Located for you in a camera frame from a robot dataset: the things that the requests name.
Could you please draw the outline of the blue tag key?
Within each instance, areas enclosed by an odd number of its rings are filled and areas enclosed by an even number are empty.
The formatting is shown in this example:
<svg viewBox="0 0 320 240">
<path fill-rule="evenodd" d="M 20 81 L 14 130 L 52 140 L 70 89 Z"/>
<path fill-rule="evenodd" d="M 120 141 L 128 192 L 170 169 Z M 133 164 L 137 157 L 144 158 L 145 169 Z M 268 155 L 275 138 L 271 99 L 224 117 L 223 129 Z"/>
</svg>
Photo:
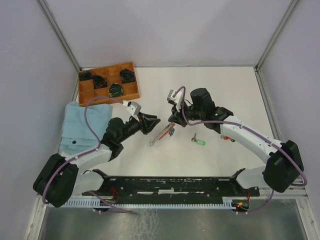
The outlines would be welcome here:
<svg viewBox="0 0 320 240">
<path fill-rule="evenodd" d="M 174 133 L 175 133 L 175 128 L 172 126 L 172 127 L 170 127 L 168 134 L 170 137 L 172 137 L 174 135 Z"/>
</svg>

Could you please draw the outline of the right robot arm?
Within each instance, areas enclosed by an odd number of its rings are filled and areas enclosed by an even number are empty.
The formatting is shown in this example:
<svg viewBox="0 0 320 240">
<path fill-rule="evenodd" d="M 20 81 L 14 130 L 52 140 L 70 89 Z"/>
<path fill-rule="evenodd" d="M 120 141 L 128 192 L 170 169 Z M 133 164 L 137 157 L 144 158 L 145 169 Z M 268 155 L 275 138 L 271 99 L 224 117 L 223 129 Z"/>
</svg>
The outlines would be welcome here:
<svg viewBox="0 0 320 240">
<path fill-rule="evenodd" d="M 262 167 L 238 170 L 229 183 L 231 193 L 242 195 L 247 189 L 270 187 L 278 193 L 296 187 L 295 180 L 302 178 L 301 187 L 308 181 L 298 145 L 292 140 L 282 142 L 245 124 L 225 107 L 217 106 L 206 88 L 197 88 L 190 93 L 191 102 L 185 99 L 186 88 L 170 90 L 167 102 L 172 105 L 168 121 L 180 125 L 204 125 L 222 138 L 233 140 L 255 154 Z"/>
</svg>

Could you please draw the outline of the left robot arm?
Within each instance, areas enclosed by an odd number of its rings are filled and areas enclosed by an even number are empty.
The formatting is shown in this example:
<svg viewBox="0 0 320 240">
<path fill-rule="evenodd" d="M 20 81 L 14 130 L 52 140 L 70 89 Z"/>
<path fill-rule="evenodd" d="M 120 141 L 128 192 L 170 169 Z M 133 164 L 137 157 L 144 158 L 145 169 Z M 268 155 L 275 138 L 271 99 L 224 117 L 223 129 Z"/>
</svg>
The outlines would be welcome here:
<svg viewBox="0 0 320 240">
<path fill-rule="evenodd" d="M 51 155 L 33 183 L 33 190 L 41 195 L 44 204 L 56 208 L 71 196 L 85 192 L 106 195 L 111 183 L 106 180 L 106 174 L 93 167 L 117 158 L 124 149 L 123 141 L 137 132 L 148 135 L 160 121 L 157 116 L 142 112 L 126 122 L 119 117 L 112 118 L 97 147 L 70 157 Z"/>
</svg>

